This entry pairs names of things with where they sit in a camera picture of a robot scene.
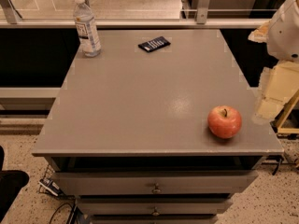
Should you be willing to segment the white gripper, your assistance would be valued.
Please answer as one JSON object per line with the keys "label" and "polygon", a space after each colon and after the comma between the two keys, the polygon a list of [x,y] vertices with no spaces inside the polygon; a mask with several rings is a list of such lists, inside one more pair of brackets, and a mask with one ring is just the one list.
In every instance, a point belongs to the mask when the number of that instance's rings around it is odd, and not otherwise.
{"label": "white gripper", "polygon": [[260,75],[252,121],[265,124],[275,119],[299,90],[299,5],[285,0],[272,19],[249,34],[249,41],[266,43],[268,53],[279,61]]}

